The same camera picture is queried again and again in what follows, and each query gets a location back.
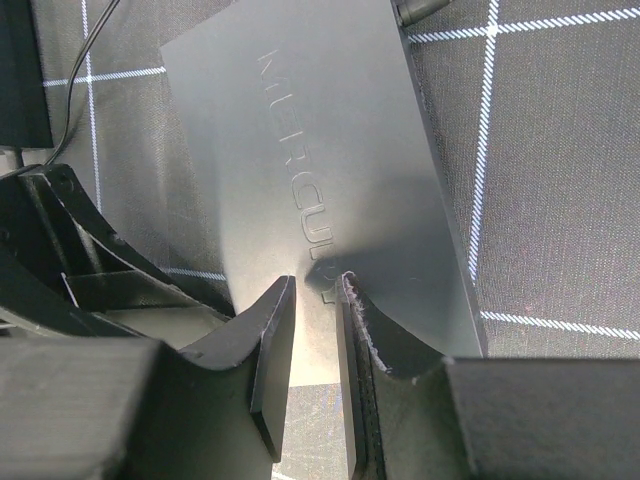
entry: white grid line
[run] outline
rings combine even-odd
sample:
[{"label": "white grid line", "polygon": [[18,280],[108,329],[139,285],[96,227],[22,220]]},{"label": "white grid line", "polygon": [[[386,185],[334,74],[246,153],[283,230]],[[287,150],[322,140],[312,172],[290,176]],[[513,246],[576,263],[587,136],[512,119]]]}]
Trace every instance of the white grid line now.
[{"label": "white grid line", "polygon": [[[535,30],[546,30],[549,28],[575,27],[578,25],[615,22],[634,18],[640,18],[640,7],[547,18],[544,20],[531,20],[528,22],[506,23],[504,25],[498,25],[497,33],[533,32]],[[443,40],[482,37],[487,34],[488,29],[486,27],[462,28],[458,30],[448,30],[445,32],[416,33],[410,35],[409,40],[412,43],[429,43]]]},{"label": "white grid line", "polygon": [[[104,80],[118,80],[122,78],[147,77],[151,75],[161,75],[167,73],[164,67],[143,68],[140,70],[128,70],[126,72],[101,73],[91,76],[91,82],[101,82]],[[45,87],[59,87],[66,85],[67,79],[47,80],[43,83]],[[73,83],[87,83],[87,77],[77,77]]]},{"label": "white grid line", "polygon": [[606,337],[622,338],[628,340],[640,340],[640,332],[623,328],[598,327],[584,323],[570,323],[558,320],[543,320],[535,317],[524,317],[521,315],[510,315],[508,313],[482,312],[481,316],[485,320],[496,320],[506,323],[517,323],[532,327],[553,328],[565,332],[578,332]]},{"label": "white grid line", "polygon": [[471,211],[471,232],[469,239],[469,273],[471,274],[471,280],[474,285],[478,278],[478,253],[480,251],[484,185],[487,174],[489,125],[491,121],[491,96],[493,91],[493,67],[495,63],[499,9],[500,0],[490,0],[489,21],[486,28],[487,44],[484,55],[482,99],[480,101],[480,125],[478,127],[478,150],[476,156],[475,180],[473,185],[473,208]]},{"label": "white grid line", "polygon": [[199,272],[197,270],[188,270],[186,268],[161,268],[167,275],[184,275],[185,277],[204,278],[205,280],[215,280],[224,282],[227,278],[222,273]]},{"label": "white grid line", "polygon": [[[89,22],[87,19],[87,1],[82,0],[82,31],[84,38],[89,36]],[[91,128],[91,153],[93,156],[93,176],[96,188],[96,208],[102,213],[102,191],[100,189],[100,167],[98,165],[98,136],[96,134],[96,113],[93,101],[93,79],[91,78],[91,53],[87,52],[87,90],[89,92],[89,124]]]}]

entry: metal sheet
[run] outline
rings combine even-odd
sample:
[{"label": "metal sheet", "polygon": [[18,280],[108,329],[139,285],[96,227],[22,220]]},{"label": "metal sheet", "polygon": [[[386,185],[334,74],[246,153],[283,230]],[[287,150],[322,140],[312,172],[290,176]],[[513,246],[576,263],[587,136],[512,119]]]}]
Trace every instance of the metal sheet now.
[{"label": "metal sheet", "polygon": [[388,0],[243,0],[162,49],[236,309],[299,279],[291,385],[338,381],[336,276],[449,355],[478,311]]}]

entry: black cable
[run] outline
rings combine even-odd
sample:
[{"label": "black cable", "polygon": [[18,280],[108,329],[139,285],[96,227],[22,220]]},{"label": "black cable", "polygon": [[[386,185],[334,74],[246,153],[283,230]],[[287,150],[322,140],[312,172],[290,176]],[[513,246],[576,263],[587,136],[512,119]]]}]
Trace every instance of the black cable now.
[{"label": "black cable", "polygon": [[51,156],[47,159],[46,162],[44,162],[45,165],[51,165],[53,162],[55,162],[58,156],[60,156],[62,151],[67,146],[67,143],[69,142],[69,128],[71,124],[71,94],[73,93],[74,82],[76,80],[76,77],[78,76],[78,71],[80,70],[82,63],[84,62],[84,59],[87,57],[87,53],[89,53],[89,49],[93,46],[93,42],[96,41],[98,34],[102,31],[102,27],[104,27],[104,24],[107,23],[107,20],[109,20],[109,17],[115,10],[118,3],[120,3],[120,0],[111,0],[109,2],[106,8],[102,11],[102,14],[100,14],[100,18],[98,18],[98,21],[91,29],[91,32],[89,32],[89,35],[87,35],[87,38],[82,44],[82,48],[80,49],[80,52],[76,57],[76,61],[73,64],[73,68],[71,69],[71,75],[69,75],[69,80],[67,83],[66,110],[65,110],[65,117],[64,117],[64,132],[62,134],[62,139],[60,140],[60,143],[58,143],[58,145],[56,146]]}]

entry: gray fabric background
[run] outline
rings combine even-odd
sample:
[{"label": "gray fabric background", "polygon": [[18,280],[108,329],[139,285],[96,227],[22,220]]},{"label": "gray fabric background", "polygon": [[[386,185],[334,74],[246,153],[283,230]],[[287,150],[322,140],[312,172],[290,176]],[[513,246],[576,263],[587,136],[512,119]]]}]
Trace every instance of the gray fabric background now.
[{"label": "gray fabric background", "polygon": [[[106,1],[86,0],[85,16],[83,0],[32,1],[57,139],[64,86],[55,81],[68,75],[83,19],[91,25]],[[196,295],[228,293],[211,280],[222,269],[206,192],[196,188],[158,49],[229,3],[122,0],[92,49],[92,82],[77,85],[75,135],[61,159],[116,230]],[[496,36],[477,280],[490,354],[637,357],[640,2],[491,4],[498,25],[634,10]],[[488,59],[485,35],[458,30],[486,27],[489,7],[457,0],[411,29],[457,32],[412,53],[467,248]],[[336,386],[292,390],[274,478],[344,478],[337,404]]]}]

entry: gray metal plate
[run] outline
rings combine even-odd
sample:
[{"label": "gray metal plate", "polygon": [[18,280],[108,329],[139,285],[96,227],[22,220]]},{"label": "gray metal plate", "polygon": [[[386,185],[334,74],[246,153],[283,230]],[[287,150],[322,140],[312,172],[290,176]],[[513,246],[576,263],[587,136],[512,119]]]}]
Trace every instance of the gray metal plate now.
[{"label": "gray metal plate", "polygon": [[162,49],[234,306],[299,279],[292,385],[338,380],[347,270],[425,342],[481,353],[406,53],[388,0],[243,0]]}]

